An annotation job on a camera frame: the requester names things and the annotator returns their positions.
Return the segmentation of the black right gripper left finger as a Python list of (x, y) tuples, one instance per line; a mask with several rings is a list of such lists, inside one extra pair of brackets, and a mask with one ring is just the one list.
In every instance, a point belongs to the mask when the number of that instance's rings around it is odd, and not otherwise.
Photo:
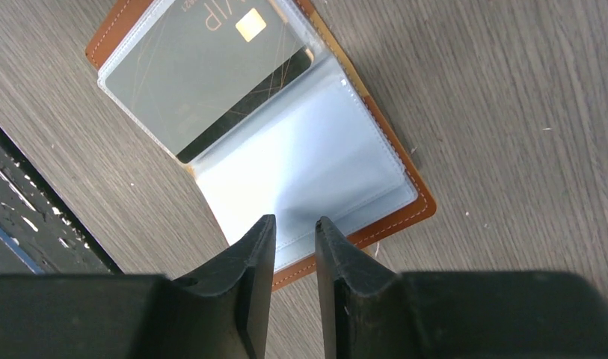
[(263, 358), (276, 218), (188, 274), (0, 274), (0, 358)]

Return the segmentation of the brown leather card holder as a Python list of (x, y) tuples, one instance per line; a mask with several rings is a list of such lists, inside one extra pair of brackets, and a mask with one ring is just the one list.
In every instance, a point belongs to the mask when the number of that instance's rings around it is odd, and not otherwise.
[[(161, 1), (118, 1), (85, 54), (99, 76)], [(314, 227), (330, 218), (365, 248), (435, 214), (437, 204), (387, 118), (310, 1), (275, 1), (313, 50), (309, 69), (190, 162), (230, 245), (277, 220), (273, 288), (315, 271)]]

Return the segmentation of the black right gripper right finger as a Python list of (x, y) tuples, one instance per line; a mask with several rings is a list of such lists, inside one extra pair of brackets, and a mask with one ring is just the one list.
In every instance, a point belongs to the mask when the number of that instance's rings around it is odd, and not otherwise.
[(565, 271), (405, 271), (315, 229), (327, 358), (608, 358), (608, 304)]

